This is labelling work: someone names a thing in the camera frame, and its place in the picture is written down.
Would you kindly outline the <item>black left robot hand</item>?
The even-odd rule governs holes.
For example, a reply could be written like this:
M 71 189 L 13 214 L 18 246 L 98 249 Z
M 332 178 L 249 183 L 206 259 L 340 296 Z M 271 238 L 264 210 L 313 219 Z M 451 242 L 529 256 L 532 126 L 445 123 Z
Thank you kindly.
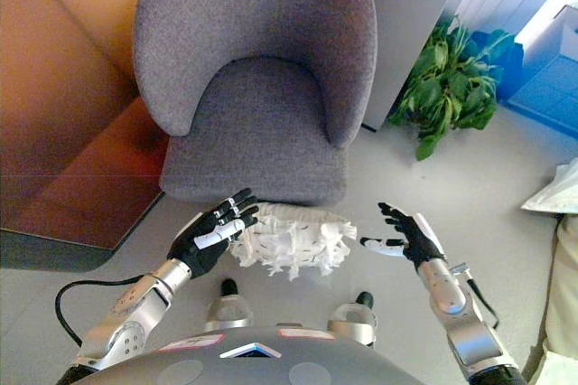
M 229 243 L 257 223 L 256 196 L 245 188 L 209 211 L 202 212 L 176 235 L 167 255 L 190 270 L 190 279 L 208 273 Z

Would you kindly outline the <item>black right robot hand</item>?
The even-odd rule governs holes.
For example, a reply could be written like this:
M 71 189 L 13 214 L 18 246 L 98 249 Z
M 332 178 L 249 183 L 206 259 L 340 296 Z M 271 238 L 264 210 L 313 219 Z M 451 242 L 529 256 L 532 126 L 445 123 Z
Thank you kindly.
M 378 208 L 385 216 L 385 223 L 392 226 L 402 237 L 393 239 L 362 237 L 359 243 L 363 247 L 381 255 L 405 257 L 414 264 L 415 270 L 433 259 L 447 261 L 441 243 L 420 213 L 410 215 L 387 202 L 379 202 Z

